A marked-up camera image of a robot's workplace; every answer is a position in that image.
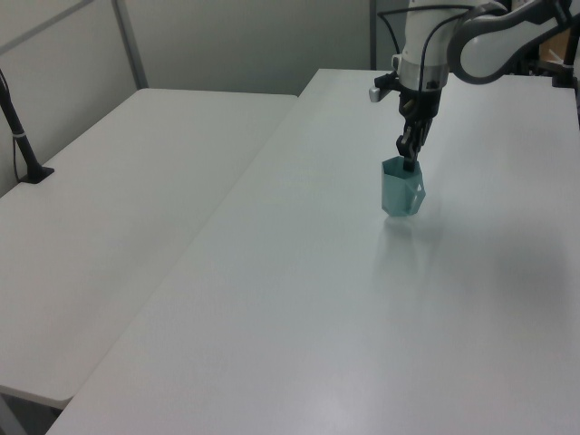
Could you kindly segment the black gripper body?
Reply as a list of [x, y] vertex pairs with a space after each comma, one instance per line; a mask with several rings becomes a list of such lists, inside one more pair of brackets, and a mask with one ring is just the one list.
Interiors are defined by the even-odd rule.
[[402, 87], [399, 113], [407, 122], [432, 120], [439, 112], [440, 98], [441, 89], [419, 92]]

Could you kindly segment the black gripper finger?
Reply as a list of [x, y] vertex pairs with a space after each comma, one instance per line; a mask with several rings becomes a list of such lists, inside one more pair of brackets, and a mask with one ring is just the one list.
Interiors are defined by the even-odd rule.
[[415, 155], [419, 156], [430, 131], [430, 119], [418, 120], [415, 127]]
[[396, 147], [403, 157], [402, 167], [407, 172], [413, 172], [417, 163], [417, 147], [419, 131], [413, 122], [406, 122], [401, 136], [396, 140]]

